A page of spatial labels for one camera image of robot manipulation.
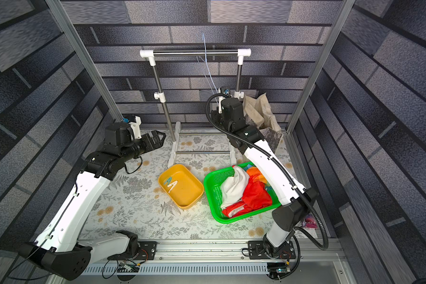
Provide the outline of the teal clothespin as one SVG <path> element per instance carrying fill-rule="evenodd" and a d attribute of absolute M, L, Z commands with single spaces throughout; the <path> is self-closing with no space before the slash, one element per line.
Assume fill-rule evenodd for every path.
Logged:
<path fill-rule="evenodd" d="M 173 183 L 173 179 L 172 177 L 167 178 L 167 180 L 165 180 L 163 182 L 164 185 L 170 186 Z"/>

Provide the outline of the colourful orange white kids jacket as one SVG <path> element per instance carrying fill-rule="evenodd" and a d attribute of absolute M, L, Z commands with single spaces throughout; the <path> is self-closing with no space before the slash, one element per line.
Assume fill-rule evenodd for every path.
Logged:
<path fill-rule="evenodd" d="M 220 186 L 222 192 L 222 213 L 227 218 L 235 218 L 257 211 L 273 204 L 267 192 L 269 182 L 252 165 L 234 166 L 234 175 L 228 177 Z"/>

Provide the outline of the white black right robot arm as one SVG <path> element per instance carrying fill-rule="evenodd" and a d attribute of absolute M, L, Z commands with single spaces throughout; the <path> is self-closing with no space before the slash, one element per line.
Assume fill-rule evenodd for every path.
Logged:
<path fill-rule="evenodd" d="M 309 213 L 315 217 L 322 232 L 323 243 L 317 246 L 321 249 L 328 247 L 325 228 L 314 203 L 318 196 L 316 189 L 307 189 L 299 183 L 280 163 L 274 152 L 257 127 L 246 124 L 242 103 L 237 98 L 226 98 L 220 94 L 219 106 L 215 111 L 206 106 L 209 122 L 217 130 L 224 133 L 230 144 L 248 158 L 263 174 L 276 194 L 280 206 L 272 213 L 274 223 L 263 237 L 263 252 L 269 258 L 276 258 L 296 231 L 305 234 L 313 243 L 316 242 L 309 233 L 296 225 Z"/>

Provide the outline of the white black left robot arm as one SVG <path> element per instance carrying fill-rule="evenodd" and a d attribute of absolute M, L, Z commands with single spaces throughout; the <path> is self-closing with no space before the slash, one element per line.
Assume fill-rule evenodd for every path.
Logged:
<path fill-rule="evenodd" d="M 129 260 L 139 254 L 137 234 L 125 230 L 93 241 L 78 237 L 93 206 L 129 160 L 164 144 L 165 133 L 141 134 L 138 123 L 112 123 L 105 139 L 80 168 L 68 197 L 33 242 L 23 243 L 19 256 L 42 270 L 74 280 L 92 263 L 102 259 Z"/>

